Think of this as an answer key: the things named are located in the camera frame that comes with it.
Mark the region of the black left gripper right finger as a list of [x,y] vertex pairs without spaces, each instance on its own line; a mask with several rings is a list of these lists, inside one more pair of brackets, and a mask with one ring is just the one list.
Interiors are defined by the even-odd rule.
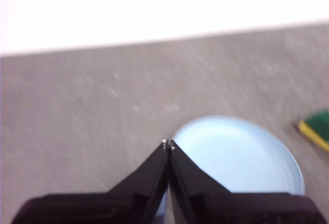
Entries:
[[289,193],[233,193],[169,141],[170,187],[187,223],[323,223],[307,197]]

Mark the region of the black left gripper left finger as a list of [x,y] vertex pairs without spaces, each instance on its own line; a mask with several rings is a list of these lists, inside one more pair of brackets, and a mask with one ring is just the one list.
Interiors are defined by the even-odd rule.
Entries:
[[13,223],[152,223],[168,187],[167,140],[102,193],[51,194],[25,202]]

